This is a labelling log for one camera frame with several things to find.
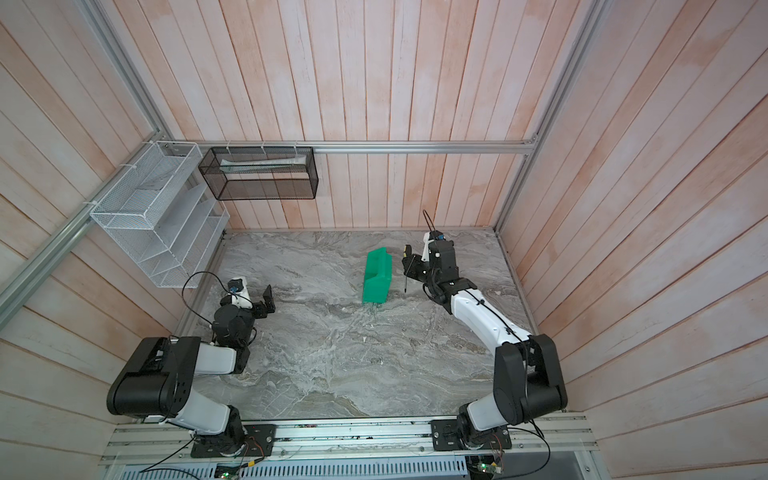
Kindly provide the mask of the green plastic bin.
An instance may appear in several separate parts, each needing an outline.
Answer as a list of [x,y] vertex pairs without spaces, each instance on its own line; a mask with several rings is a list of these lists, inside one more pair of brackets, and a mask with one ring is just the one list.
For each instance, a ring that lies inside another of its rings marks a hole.
[[382,247],[367,254],[362,302],[383,304],[392,281],[392,256]]

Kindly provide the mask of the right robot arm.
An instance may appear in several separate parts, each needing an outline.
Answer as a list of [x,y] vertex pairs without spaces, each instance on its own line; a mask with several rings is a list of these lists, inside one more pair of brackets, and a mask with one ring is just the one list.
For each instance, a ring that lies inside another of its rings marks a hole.
[[531,424],[567,407],[554,341],[515,325],[462,277],[453,241],[429,232],[420,253],[404,247],[402,266],[406,277],[419,282],[431,301],[465,324],[493,355],[491,392],[462,406],[457,415],[457,435],[464,445],[479,446],[508,426]]

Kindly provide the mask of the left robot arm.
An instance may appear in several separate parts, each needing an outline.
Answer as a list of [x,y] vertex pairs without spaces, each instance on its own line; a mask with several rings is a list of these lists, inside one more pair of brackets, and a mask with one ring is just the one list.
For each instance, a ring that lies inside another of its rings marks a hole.
[[112,383],[108,411],[136,419],[158,419],[192,432],[214,454],[234,456],[246,446],[238,409],[196,391],[203,375],[241,374],[255,340],[255,321],[276,311],[272,288],[250,298],[242,277],[231,279],[212,322],[213,340],[198,336],[143,339]]

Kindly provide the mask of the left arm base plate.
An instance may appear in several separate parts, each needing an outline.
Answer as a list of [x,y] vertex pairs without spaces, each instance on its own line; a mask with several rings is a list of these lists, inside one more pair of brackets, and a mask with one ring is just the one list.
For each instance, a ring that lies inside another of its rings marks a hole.
[[241,433],[225,430],[218,435],[199,435],[193,441],[190,456],[195,459],[241,455],[268,457],[273,450],[276,430],[275,424],[249,424]]

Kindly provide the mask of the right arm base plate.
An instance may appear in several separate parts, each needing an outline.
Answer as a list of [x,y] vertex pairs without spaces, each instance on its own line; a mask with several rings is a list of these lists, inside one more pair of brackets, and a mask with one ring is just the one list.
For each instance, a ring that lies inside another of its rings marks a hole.
[[429,425],[435,451],[506,450],[512,446],[509,433],[502,427],[477,431],[463,417],[432,420]]

